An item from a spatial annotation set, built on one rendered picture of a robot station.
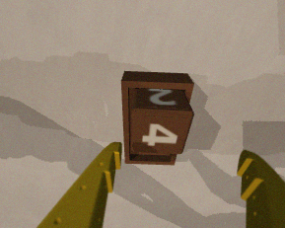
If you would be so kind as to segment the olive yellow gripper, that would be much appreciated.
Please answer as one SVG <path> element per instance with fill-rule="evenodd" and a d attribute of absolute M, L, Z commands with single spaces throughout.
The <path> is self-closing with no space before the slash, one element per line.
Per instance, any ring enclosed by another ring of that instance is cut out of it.
<path fill-rule="evenodd" d="M 107 195 L 120 169 L 122 144 L 109 144 L 36 228 L 103 228 Z M 243 150 L 237 175 L 247 202 L 246 228 L 285 228 L 285 182 L 257 154 Z"/>

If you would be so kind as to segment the brown calendar cube with white number 4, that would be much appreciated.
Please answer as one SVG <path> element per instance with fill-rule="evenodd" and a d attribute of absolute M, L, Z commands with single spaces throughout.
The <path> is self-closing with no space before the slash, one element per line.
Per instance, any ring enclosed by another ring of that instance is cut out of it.
<path fill-rule="evenodd" d="M 135 88 L 131 150 L 181 154 L 193 117 L 183 90 Z"/>

